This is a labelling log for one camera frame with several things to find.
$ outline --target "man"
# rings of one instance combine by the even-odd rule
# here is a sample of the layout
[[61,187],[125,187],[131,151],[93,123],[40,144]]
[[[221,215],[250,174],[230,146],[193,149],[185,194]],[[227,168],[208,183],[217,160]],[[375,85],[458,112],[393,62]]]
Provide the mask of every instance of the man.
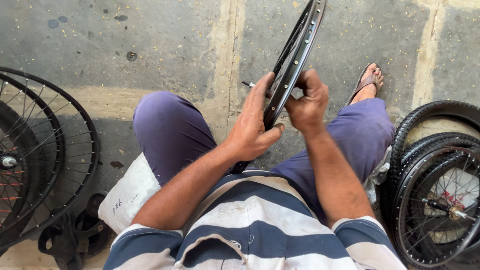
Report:
[[302,72],[304,96],[285,107],[306,150],[271,172],[224,176],[280,139],[282,124],[263,125],[273,79],[252,88],[219,146],[188,101],[169,92],[140,101],[133,127],[162,188],[115,239],[104,269],[405,269],[362,188],[394,135],[375,98],[376,64],[327,126],[328,87],[315,70]]

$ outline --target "stain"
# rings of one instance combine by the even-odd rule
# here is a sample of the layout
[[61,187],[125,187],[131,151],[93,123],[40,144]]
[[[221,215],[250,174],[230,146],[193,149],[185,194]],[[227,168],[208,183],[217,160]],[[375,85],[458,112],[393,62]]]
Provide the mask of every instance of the stain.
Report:
[[132,51],[127,52],[127,60],[131,62],[137,60],[137,54]]
[[62,23],[66,23],[67,20],[68,20],[68,19],[67,19],[67,17],[65,17],[65,16],[60,16],[60,17],[59,17],[59,21],[61,21]]
[[59,27],[59,22],[55,19],[51,19],[51,20],[48,20],[47,25],[53,29],[53,28]]
[[120,22],[126,21],[128,19],[128,17],[125,16],[125,15],[115,16],[113,18],[117,21],[120,21]]
[[119,161],[112,161],[110,162],[110,165],[112,165],[113,168],[123,168],[123,164],[121,164]]

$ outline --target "leg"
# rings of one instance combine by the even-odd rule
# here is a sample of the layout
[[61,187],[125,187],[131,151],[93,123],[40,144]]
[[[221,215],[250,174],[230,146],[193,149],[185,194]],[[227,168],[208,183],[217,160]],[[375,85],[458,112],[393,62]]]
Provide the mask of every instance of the leg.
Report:
[[[326,128],[362,183],[384,157],[395,133],[385,102],[379,98],[368,98],[342,108]],[[325,221],[306,149],[276,165],[272,172],[297,182],[307,195],[306,200],[316,208],[320,221]]]
[[133,130],[160,186],[216,147],[202,114],[170,92],[158,91],[140,100]]

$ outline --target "gray floor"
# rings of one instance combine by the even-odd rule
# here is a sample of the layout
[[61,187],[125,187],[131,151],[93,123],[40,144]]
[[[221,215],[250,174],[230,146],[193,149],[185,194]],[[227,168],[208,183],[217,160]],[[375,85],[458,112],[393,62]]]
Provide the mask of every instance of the gray floor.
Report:
[[[162,90],[185,97],[222,142],[248,91],[239,81],[256,82],[273,67],[305,5],[303,0],[3,1],[0,65],[45,78],[85,107],[99,132],[103,162],[92,190],[109,190],[140,154],[132,115],[143,95]],[[373,61],[384,71],[379,97],[394,123],[433,100],[480,106],[480,0],[329,5],[307,63],[330,89],[326,121]],[[60,21],[58,27],[49,20]],[[288,124],[287,117],[279,121]],[[282,139],[254,164],[271,168],[303,147],[299,132],[287,125]],[[112,167],[113,161],[124,167]]]

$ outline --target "striped shirt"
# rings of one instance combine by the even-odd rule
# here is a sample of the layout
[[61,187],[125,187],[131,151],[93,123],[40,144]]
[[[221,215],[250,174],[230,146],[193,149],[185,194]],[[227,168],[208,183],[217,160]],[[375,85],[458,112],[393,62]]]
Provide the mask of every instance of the striped shirt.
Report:
[[294,187],[272,172],[226,176],[182,230],[134,224],[120,233],[104,269],[406,269],[378,221],[329,229]]

